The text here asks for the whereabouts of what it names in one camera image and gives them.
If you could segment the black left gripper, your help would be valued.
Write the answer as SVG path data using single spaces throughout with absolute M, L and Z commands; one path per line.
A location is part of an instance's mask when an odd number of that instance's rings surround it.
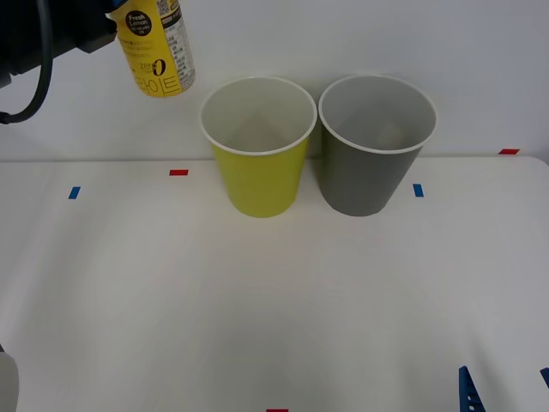
M 53 56 L 73 49 L 95 52 L 111 43 L 116 23 L 107 15 L 127 0 L 49 1 Z M 40 21 L 35 1 L 1 2 L 1 80 L 9 82 L 41 65 Z

